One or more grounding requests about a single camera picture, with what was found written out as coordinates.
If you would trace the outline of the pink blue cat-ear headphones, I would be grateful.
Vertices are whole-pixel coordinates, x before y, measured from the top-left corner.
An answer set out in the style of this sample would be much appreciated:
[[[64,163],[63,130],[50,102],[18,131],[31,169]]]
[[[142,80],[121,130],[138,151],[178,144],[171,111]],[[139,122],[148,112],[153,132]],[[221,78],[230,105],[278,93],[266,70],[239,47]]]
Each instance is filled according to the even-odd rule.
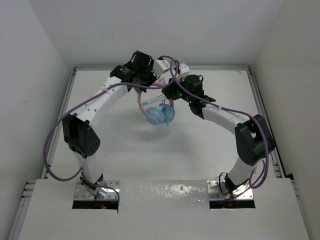
[[[164,94],[161,94],[149,100],[142,101],[143,91],[137,88],[135,88],[134,90],[137,93],[137,103],[139,109],[151,125],[157,126],[160,124],[166,124],[168,126],[169,123],[174,120],[176,111],[174,108],[173,100],[169,100]],[[145,106],[154,103],[159,103],[160,108],[145,108]]]

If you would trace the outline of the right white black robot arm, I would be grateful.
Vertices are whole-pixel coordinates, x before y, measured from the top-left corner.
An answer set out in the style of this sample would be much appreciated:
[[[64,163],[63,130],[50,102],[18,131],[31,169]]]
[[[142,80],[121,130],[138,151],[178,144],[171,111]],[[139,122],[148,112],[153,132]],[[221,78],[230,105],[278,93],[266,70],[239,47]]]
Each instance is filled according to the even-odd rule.
[[[267,159],[276,143],[262,115],[251,116],[246,112],[223,107],[205,94],[203,76],[191,74],[181,81],[171,79],[162,89],[169,100],[182,99],[189,104],[191,112],[211,121],[235,136],[238,159],[225,175],[224,185],[228,194],[249,181],[253,169],[262,159]]]

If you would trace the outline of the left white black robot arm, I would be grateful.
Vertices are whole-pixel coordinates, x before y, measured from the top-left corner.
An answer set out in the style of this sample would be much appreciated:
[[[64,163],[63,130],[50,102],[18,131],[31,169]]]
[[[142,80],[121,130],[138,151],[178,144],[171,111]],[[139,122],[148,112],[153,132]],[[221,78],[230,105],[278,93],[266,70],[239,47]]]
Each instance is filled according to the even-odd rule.
[[[149,87],[156,81],[152,73],[153,65],[150,55],[136,51],[129,62],[117,65],[110,72],[94,99],[62,120],[64,141],[73,151],[84,177],[92,184],[103,179],[95,156],[101,144],[97,130],[100,120],[132,87]]]

